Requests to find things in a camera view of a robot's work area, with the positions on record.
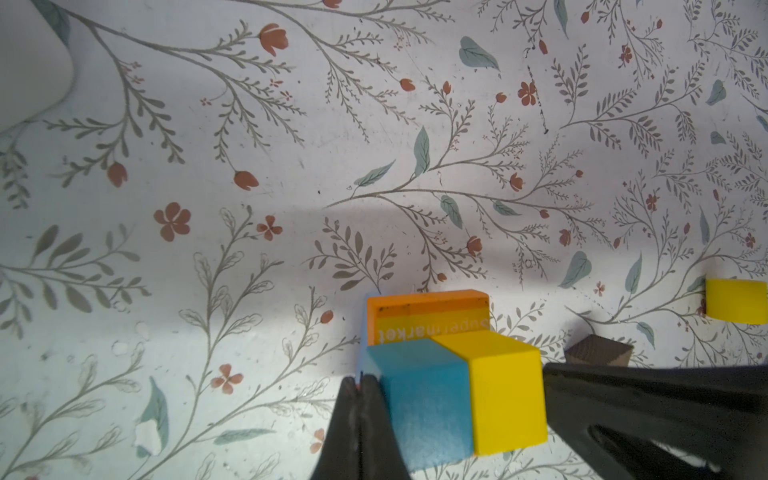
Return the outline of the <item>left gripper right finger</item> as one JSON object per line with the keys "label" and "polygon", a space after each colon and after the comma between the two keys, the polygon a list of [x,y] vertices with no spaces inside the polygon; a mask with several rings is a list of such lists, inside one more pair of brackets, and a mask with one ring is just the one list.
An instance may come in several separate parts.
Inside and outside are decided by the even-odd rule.
{"label": "left gripper right finger", "polygon": [[548,363],[549,426],[604,479],[764,479],[767,368]]}

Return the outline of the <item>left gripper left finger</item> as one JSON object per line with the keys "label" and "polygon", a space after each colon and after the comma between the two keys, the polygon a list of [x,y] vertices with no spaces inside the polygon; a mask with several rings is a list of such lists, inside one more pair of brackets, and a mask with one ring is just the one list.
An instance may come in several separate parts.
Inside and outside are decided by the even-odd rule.
{"label": "left gripper left finger", "polygon": [[381,386],[373,375],[342,380],[313,479],[411,478]]}

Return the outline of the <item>dark brown plank block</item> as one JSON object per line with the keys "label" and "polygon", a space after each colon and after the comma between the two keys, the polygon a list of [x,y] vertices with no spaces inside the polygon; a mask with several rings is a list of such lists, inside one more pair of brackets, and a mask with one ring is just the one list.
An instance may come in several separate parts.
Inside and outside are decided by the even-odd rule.
{"label": "dark brown plank block", "polygon": [[591,334],[564,351],[568,364],[627,367],[634,347]]}

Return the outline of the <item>teal wooden cube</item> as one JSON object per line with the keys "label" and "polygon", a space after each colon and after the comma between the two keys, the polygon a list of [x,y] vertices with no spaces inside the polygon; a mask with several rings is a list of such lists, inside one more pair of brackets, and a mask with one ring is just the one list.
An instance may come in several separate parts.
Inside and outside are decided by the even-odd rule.
{"label": "teal wooden cube", "polygon": [[369,346],[361,371],[377,378],[408,471],[474,454],[469,368],[431,339]]}

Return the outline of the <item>yellow wooden cube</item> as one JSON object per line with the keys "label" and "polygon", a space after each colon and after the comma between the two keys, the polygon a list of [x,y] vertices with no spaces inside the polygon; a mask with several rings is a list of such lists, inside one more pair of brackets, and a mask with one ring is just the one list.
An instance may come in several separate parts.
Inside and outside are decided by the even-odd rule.
{"label": "yellow wooden cube", "polygon": [[474,453],[490,456],[548,440],[538,348],[490,330],[435,336],[469,370]]}

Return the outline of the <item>orange wooden cylinder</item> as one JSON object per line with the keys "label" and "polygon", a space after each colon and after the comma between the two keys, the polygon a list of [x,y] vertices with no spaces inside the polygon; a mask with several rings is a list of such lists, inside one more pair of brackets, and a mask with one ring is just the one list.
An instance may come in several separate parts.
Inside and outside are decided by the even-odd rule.
{"label": "orange wooden cylinder", "polygon": [[370,297],[366,345],[490,329],[490,297],[477,290]]}

